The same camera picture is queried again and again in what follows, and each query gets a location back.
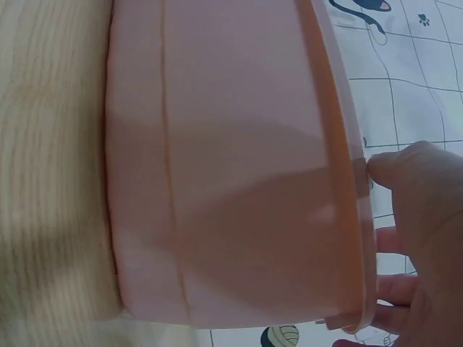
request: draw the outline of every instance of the light wood surface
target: light wood surface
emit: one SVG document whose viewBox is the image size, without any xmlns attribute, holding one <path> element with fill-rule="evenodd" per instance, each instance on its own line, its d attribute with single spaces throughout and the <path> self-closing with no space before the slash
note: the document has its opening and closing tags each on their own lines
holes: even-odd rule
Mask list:
<svg viewBox="0 0 463 347">
<path fill-rule="evenodd" d="M 0 0 L 0 346 L 192 346 L 117 318 L 103 185 L 111 0 Z"/>
</svg>

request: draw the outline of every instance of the paw print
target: paw print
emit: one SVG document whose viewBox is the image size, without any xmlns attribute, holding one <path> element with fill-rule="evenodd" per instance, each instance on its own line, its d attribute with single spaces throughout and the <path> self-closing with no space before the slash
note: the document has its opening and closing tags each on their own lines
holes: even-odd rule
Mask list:
<svg viewBox="0 0 463 347">
<path fill-rule="evenodd" d="M 430 20 L 426 17 L 426 14 L 419 14 L 418 17 L 420 18 L 420 24 L 424 27 L 428 27 L 430 25 Z"/>
</svg>

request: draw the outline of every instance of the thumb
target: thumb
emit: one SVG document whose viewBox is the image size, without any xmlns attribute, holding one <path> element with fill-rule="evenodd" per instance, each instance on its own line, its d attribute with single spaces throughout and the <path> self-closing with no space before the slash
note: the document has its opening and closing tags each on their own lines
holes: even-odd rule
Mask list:
<svg viewBox="0 0 463 347">
<path fill-rule="evenodd" d="M 368 161 L 368 173 L 377 184 L 392 189 L 396 175 L 396 162 L 399 152 L 375 154 Z"/>
<path fill-rule="evenodd" d="M 435 176 L 441 164 L 454 156 L 426 141 L 416 142 L 400 152 L 381 153 L 368 161 L 368 173 L 373 181 L 393 189 L 417 176 Z"/>
</svg>

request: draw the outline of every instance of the pink plastic container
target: pink plastic container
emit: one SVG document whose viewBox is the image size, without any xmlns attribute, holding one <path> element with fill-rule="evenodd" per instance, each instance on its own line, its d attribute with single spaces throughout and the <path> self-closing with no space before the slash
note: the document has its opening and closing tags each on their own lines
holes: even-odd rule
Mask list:
<svg viewBox="0 0 463 347">
<path fill-rule="evenodd" d="M 114 252 L 137 319 L 370 322 L 368 179 L 322 1 L 116 0 L 108 69 Z"/>
</svg>

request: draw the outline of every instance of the finger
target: finger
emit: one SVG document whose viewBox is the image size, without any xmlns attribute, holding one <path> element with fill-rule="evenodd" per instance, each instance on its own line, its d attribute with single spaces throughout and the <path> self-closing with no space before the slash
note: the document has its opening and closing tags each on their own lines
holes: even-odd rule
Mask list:
<svg viewBox="0 0 463 347">
<path fill-rule="evenodd" d="M 338 340 L 333 344 L 333 347 L 355 347 L 355 346 L 365 346 L 363 343 L 352 342 L 348 340 Z"/>
<path fill-rule="evenodd" d="M 410 306 L 419 284 L 420 279 L 416 275 L 380 275 L 378 299 L 393 305 Z"/>
<path fill-rule="evenodd" d="M 407 307 L 377 304 L 371 325 L 394 335 L 400 335 L 407 323 L 410 309 Z"/>
<path fill-rule="evenodd" d="M 394 186 L 395 162 L 399 157 L 398 152 L 386 152 L 373 155 L 368 161 L 368 173 L 377 184 L 392 189 Z"/>
<path fill-rule="evenodd" d="M 378 253 L 405 254 L 395 226 L 376 229 L 376 248 Z"/>
</svg>

